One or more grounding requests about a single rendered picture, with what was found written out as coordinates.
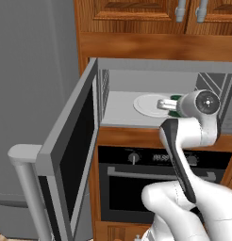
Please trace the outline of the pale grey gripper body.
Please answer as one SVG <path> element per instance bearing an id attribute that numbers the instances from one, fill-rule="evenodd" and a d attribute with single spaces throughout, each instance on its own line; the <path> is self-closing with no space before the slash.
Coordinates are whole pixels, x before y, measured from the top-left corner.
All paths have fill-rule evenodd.
<path id="1" fill-rule="evenodd" d="M 157 101 L 157 107 L 163 110 L 176 110 L 177 100 L 160 99 Z"/>

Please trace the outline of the white microwave turntable plate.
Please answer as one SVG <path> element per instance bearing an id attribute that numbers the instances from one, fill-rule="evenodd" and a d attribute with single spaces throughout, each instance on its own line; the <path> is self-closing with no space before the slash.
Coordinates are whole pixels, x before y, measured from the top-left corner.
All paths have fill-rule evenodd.
<path id="1" fill-rule="evenodd" d="M 166 118 L 169 111 L 159 109 L 157 102 L 160 99 L 167 99 L 167 96 L 160 94 L 143 94 L 134 100 L 134 108 L 144 116 L 151 118 Z"/>

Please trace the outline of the grey microwave oven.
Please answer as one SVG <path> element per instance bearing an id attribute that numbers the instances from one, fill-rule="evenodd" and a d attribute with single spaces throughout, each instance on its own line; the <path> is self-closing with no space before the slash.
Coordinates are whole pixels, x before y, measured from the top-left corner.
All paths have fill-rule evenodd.
<path id="1" fill-rule="evenodd" d="M 143 94 L 184 95 L 209 89 L 221 100 L 222 132 L 232 135 L 232 62 L 110 59 L 99 60 L 104 91 L 103 126 L 156 128 L 166 118 L 139 113 L 134 100 Z"/>

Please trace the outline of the grey microwave door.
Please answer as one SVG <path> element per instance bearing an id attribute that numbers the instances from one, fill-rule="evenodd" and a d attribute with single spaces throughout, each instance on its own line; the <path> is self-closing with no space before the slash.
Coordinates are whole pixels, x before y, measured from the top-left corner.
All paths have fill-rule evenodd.
<path id="1" fill-rule="evenodd" d="M 36 160 L 55 241 L 75 241 L 99 130 L 98 60 L 90 60 Z"/>

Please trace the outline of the dark oven knob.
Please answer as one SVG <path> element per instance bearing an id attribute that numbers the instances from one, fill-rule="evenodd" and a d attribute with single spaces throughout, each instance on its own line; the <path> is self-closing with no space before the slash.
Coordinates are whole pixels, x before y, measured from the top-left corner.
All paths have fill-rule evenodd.
<path id="1" fill-rule="evenodd" d="M 198 160 L 197 160 L 197 158 L 196 158 L 195 156 L 190 155 L 190 156 L 187 157 L 187 160 L 188 160 L 188 163 L 189 163 L 191 166 L 194 166 L 194 167 L 195 167 L 195 166 L 197 165 Z"/>
<path id="2" fill-rule="evenodd" d="M 139 161 L 140 157 L 137 153 L 131 153 L 129 156 L 128 156 L 128 160 L 133 164 L 135 165 L 138 161 Z"/>

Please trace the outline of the wooden cupboard door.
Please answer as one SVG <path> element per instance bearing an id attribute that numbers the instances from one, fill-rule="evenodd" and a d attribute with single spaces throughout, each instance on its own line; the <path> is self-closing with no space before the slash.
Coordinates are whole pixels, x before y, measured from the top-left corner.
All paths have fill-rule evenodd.
<path id="1" fill-rule="evenodd" d="M 79 30 L 90 33 L 183 34 L 191 0 L 186 0 L 183 21 L 176 21 L 179 0 L 75 0 Z"/>
<path id="2" fill-rule="evenodd" d="M 186 34 L 232 36 L 232 0 L 208 0 L 207 15 L 202 23 L 195 14 L 201 0 L 191 0 Z"/>

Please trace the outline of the black built-in oven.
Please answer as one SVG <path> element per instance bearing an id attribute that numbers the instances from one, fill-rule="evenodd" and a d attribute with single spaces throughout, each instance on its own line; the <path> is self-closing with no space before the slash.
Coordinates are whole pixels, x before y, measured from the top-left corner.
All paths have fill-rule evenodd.
<path id="1" fill-rule="evenodd" d="M 131 153 L 137 153 L 140 157 L 135 165 L 128 160 Z M 224 177 L 232 157 L 229 152 L 185 150 L 184 154 L 186 158 L 190 155 L 197 158 L 197 165 L 190 165 L 195 175 L 201 178 L 208 172 L 214 172 L 217 180 L 212 183 L 216 184 Z M 113 222 L 152 223 L 154 214 L 144 207 L 141 192 L 147 185 L 170 181 L 108 176 L 108 167 L 115 167 L 117 171 L 122 172 L 175 175 L 167 152 L 164 149 L 100 146 L 98 162 L 101 219 Z"/>

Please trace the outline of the wooden drawer front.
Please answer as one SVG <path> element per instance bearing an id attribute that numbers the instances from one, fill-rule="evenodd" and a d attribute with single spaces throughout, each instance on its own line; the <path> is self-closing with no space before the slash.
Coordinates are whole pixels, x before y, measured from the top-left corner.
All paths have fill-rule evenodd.
<path id="1" fill-rule="evenodd" d="M 149 224 L 96 221 L 93 241 L 134 241 L 149 228 Z"/>

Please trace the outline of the grey fridge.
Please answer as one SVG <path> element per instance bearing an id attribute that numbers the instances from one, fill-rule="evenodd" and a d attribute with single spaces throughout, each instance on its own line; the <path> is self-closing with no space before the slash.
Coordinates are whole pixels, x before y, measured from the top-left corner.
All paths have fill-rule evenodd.
<path id="1" fill-rule="evenodd" d="M 74 0 L 0 0 L 0 233 L 38 240 L 8 151 L 43 145 L 81 75 Z M 75 241 L 92 238 L 85 189 Z"/>

